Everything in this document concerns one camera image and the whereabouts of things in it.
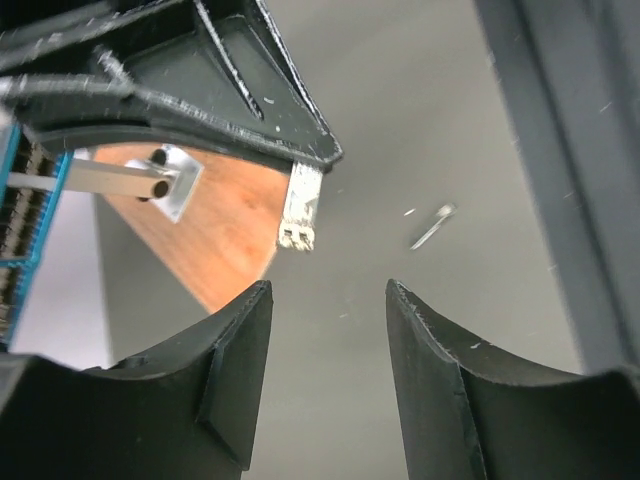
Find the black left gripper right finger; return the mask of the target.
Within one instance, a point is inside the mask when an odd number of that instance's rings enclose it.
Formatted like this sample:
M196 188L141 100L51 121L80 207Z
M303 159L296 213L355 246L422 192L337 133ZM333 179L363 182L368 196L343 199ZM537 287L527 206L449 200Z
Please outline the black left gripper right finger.
M639 372L579 375L509 353L386 286L412 479L635 479Z

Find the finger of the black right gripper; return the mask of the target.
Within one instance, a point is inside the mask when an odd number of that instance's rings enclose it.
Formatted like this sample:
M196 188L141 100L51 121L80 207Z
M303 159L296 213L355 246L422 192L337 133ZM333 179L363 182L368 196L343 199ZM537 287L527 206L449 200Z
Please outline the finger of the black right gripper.
M263 1L5 1L1 105L50 152L162 142L323 172L343 155Z

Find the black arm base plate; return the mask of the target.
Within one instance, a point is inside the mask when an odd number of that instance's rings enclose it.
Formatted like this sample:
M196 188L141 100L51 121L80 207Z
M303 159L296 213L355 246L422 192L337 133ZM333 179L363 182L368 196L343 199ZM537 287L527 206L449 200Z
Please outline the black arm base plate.
M587 369L639 362L639 5L479 1Z

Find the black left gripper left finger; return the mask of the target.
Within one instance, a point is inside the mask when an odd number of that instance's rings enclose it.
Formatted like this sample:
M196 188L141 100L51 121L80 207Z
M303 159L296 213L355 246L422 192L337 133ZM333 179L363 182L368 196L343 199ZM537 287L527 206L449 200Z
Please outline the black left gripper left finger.
M1 357L5 479L238 479L251 464L272 285L108 369Z

